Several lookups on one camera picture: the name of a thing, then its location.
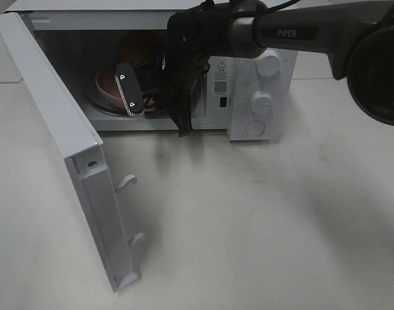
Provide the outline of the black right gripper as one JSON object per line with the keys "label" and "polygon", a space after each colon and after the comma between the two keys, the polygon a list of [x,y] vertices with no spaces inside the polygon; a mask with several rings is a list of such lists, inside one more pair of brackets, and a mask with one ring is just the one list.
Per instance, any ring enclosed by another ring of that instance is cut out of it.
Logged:
{"label": "black right gripper", "polygon": [[157,106],[177,126],[179,137],[193,131],[191,99],[200,77],[210,69],[209,58],[207,54],[155,51],[153,60],[134,66],[142,92],[154,95]]}

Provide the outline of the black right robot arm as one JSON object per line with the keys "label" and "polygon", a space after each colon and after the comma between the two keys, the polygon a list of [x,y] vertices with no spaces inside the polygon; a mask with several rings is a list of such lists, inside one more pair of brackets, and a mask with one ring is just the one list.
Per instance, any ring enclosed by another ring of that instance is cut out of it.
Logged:
{"label": "black right robot arm", "polygon": [[189,92],[212,56],[254,58],[267,48],[328,57],[369,117],[394,126],[394,1],[296,8],[261,1],[204,1],[171,15],[156,51],[157,103],[180,135],[192,131]]}

